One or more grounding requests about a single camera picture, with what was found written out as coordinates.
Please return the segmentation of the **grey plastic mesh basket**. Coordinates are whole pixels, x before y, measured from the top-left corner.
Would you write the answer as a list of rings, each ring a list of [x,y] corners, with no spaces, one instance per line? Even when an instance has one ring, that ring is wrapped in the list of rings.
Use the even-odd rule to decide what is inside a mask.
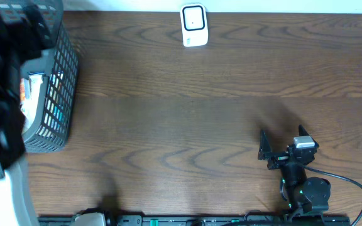
[[[31,1],[38,6],[55,45],[41,56],[25,62],[21,78],[29,73],[44,73],[34,123],[22,133],[29,153],[53,153],[65,146],[72,120],[79,61],[63,24],[61,1]],[[24,1],[0,1],[3,20],[18,21],[24,17]]]

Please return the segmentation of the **teal tissue pack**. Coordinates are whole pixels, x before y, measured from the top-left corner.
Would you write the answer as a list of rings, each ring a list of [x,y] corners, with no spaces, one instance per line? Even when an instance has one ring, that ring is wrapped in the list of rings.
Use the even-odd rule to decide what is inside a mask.
[[[30,81],[31,99],[24,102],[21,101],[19,105],[23,115],[25,116],[25,124],[22,133],[25,133],[35,121],[38,99],[44,75],[44,73],[29,73],[28,78],[26,78]]]

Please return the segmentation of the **orange tissue pack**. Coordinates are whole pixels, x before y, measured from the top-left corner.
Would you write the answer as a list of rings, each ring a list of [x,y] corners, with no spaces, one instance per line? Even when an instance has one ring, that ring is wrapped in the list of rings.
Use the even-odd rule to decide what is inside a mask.
[[[22,78],[20,82],[20,101],[31,99],[31,86],[28,79]]]

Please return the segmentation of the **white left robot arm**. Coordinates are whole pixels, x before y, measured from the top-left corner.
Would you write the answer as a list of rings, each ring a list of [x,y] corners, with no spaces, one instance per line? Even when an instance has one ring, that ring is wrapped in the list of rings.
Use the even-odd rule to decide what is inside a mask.
[[[0,225],[39,224],[22,137],[21,67],[55,42],[37,5],[24,1],[22,10],[23,18],[8,23],[0,13]]]

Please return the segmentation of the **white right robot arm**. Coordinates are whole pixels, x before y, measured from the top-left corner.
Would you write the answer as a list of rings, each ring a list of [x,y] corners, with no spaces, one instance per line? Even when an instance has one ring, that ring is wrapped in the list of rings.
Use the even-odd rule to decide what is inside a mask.
[[[283,152],[274,152],[265,131],[260,131],[258,159],[267,161],[269,170],[280,170],[280,193],[289,204],[286,220],[295,217],[317,216],[329,209],[331,195],[329,181],[319,177],[307,177],[305,167],[315,160],[319,144],[299,126],[299,135]]]

